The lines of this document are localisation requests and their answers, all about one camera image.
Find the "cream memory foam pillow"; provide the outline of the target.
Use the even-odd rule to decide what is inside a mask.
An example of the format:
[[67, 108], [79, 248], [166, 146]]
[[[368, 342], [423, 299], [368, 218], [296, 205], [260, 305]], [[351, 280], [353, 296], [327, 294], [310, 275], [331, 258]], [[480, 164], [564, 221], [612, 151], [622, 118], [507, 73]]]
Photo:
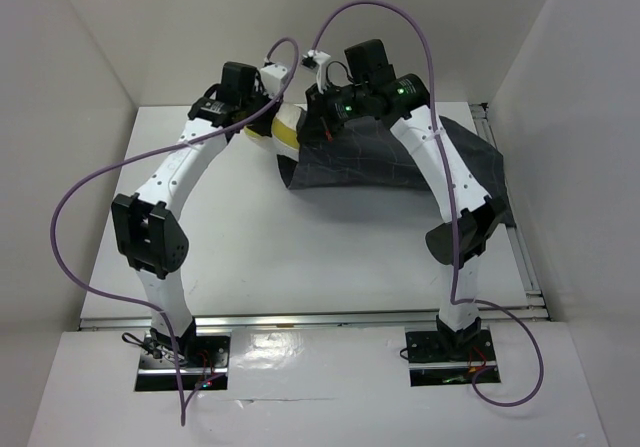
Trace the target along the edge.
[[245, 126], [243, 132], [261, 148], [298, 161], [298, 127], [304, 123], [305, 118], [306, 110], [301, 105], [282, 103]]

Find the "dark grey checked pillowcase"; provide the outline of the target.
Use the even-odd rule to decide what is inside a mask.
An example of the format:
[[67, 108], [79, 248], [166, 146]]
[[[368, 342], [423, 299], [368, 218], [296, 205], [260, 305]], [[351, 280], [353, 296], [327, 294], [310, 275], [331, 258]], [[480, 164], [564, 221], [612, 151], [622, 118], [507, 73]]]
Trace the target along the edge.
[[[473, 176], [491, 197], [509, 201], [502, 154], [456, 121], [442, 124]], [[299, 160], [278, 156], [285, 186], [293, 190], [316, 187], [380, 186], [427, 191], [427, 182], [410, 154], [372, 118], [348, 123], [333, 140], [300, 145]]]

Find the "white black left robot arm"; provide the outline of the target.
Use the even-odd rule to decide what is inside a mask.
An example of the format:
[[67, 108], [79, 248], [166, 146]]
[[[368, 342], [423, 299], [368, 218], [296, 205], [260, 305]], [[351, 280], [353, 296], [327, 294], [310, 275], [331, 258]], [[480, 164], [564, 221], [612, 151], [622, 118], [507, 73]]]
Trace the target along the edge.
[[179, 224], [181, 212], [210, 163], [230, 143], [232, 136], [223, 128], [269, 104], [288, 76], [288, 68], [278, 63], [262, 68], [225, 63], [220, 81], [191, 106], [178, 150], [135, 193], [119, 194], [111, 204], [118, 251], [154, 306], [152, 340], [176, 366], [193, 361], [198, 344], [180, 272], [189, 251]]

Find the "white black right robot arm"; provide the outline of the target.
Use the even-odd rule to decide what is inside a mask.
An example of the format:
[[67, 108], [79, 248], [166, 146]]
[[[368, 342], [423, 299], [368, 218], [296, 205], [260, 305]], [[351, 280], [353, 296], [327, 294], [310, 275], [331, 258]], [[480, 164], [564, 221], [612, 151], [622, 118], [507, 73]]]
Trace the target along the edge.
[[306, 91], [309, 116], [318, 126], [298, 133], [304, 143], [321, 137], [334, 140], [343, 126], [371, 117], [402, 145], [430, 188], [442, 222], [425, 236], [449, 287], [436, 316], [436, 346], [448, 359], [470, 350], [481, 331], [476, 298], [479, 259], [506, 211], [476, 179], [447, 134], [423, 80], [415, 74], [397, 76], [381, 40], [373, 39], [345, 52], [351, 80], [333, 84], [329, 54], [308, 51], [302, 66], [316, 81]]

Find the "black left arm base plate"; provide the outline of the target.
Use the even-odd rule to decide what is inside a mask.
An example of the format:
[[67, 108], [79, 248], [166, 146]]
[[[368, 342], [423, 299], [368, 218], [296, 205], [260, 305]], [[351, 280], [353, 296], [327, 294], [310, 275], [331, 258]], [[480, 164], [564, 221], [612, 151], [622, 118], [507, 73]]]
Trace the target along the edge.
[[[143, 342], [150, 351], [141, 350], [140, 369], [159, 370], [173, 367], [174, 354], [170, 348], [155, 342], [149, 333], [143, 337]], [[224, 369], [228, 366], [230, 344], [229, 335], [196, 335], [187, 344], [187, 353], [179, 355], [180, 367], [199, 371]]]

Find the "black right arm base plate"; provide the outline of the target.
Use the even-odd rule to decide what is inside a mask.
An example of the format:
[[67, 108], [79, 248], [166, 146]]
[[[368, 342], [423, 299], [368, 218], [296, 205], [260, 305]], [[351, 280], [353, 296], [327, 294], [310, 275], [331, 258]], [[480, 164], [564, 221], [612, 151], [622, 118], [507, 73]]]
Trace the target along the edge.
[[488, 329], [482, 329], [476, 337], [457, 350], [448, 348], [443, 337], [435, 330], [409, 331], [405, 333], [405, 339], [410, 363], [496, 360], [493, 339]]

